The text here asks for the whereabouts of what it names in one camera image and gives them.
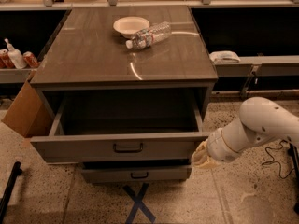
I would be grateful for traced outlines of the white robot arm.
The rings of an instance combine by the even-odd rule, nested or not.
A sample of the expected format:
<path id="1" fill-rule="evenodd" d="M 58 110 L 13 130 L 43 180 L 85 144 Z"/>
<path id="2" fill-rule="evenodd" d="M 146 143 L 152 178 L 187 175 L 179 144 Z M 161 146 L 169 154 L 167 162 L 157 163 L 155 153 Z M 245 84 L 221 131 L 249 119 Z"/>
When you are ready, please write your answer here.
<path id="1" fill-rule="evenodd" d="M 299 118 L 263 97 L 244 101 L 237 119 L 212 132 L 192 154 L 192 165 L 210 169 L 230 163 L 248 148 L 281 139 L 299 147 Z"/>

